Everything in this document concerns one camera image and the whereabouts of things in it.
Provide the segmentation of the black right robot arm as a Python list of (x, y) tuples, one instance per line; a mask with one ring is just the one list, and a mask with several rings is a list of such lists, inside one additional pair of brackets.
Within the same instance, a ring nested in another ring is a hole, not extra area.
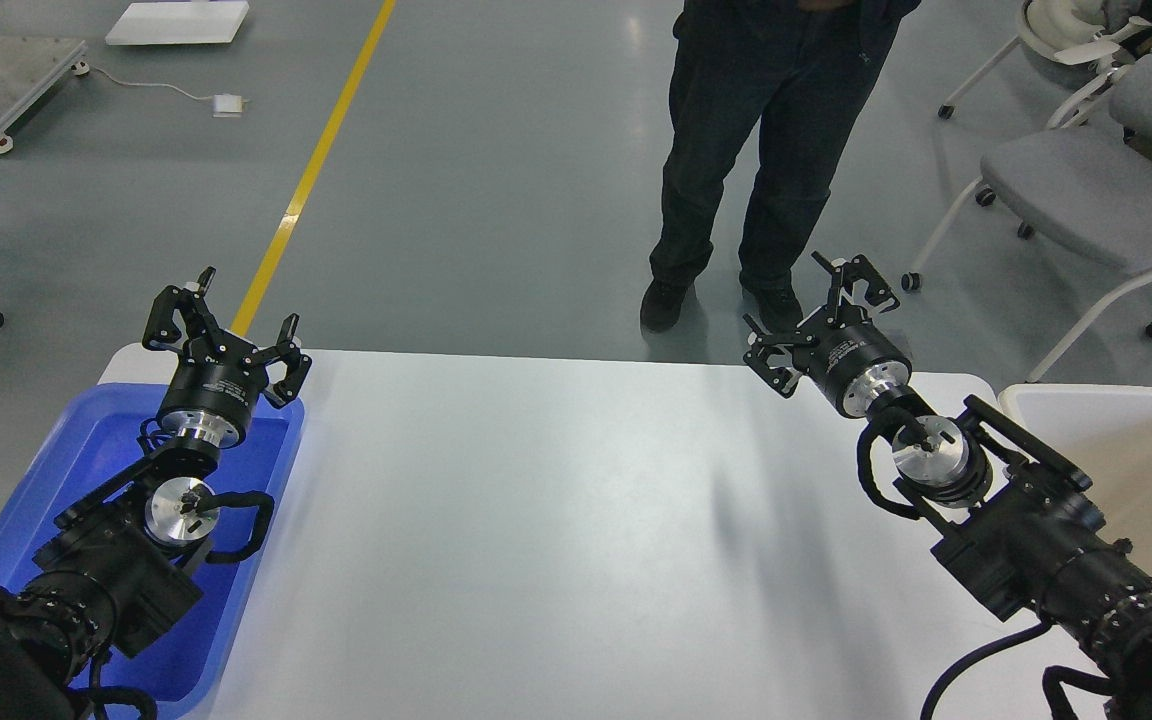
[(947, 667), (920, 717), (975, 664), (1061, 626), (1097, 673), (1043, 670), (1051, 715), (1076, 715), (1074, 687), (1101, 694), (1111, 719), (1152, 719), (1152, 577), (1130, 560), (1132, 543), (1100, 537), (1091, 477), (982, 397), (937, 414), (911, 387), (909, 357), (872, 320), (899, 305), (881, 273), (863, 255), (817, 262), (831, 278), (827, 300), (791, 331), (750, 320), (742, 361), (782, 397), (808, 378), (836, 414), (865, 420), (856, 465), (869, 501), (927, 520), (940, 533), (932, 555), (991, 614), (1037, 617)]

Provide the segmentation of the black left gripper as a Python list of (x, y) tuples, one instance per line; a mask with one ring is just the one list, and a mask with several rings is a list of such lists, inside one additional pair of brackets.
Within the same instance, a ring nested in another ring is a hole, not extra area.
[[(185, 287), (166, 286), (152, 301), (142, 346), (179, 354), (177, 369), (156, 414), (159, 427), (230, 448), (247, 438), (260, 395), (276, 409), (300, 396), (312, 359), (296, 338), (298, 313), (285, 318), (270, 347), (242, 338), (225, 340), (223, 328), (205, 302), (215, 274), (215, 266), (206, 266)], [(285, 366), (285, 376), (271, 381), (268, 369), (275, 364)]]

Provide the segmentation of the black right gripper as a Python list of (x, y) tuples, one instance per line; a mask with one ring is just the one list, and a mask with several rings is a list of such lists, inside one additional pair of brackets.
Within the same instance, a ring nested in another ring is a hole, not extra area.
[(791, 397), (803, 378), (823, 392), (838, 414), (861, 419), (882, 393), (904, 387), (914, 365), (872, 323), (901, 305), (890, 285), (858, 253), (831, 262), (812, 258), (831, 276), (826, 302), (794, 331), (764, 331), (742, 314), (751, 331), (742, 361), (781, 397)]

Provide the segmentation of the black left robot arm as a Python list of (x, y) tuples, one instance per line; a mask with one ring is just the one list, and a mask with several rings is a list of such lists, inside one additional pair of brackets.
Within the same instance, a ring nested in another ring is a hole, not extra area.
[(300, 314), (268, 347), (223, 329), (206, 302), (214, 274), (165, 287), (147, 314), (143, 346), (179, 364), (142, 425), (141, 458), (59, 511), (35, 579), (0, 585), (0, 719), (105, 719), (113, 705), (156, 719), (151, 694), (104, 684), (104, 666), (147, 650), (200, 601), (200, 564), (238, 564), (268, 538), (268, 492), (219, 492), (207, 478), (262, 397), (275, 409), (298, 397), (312, 361)]

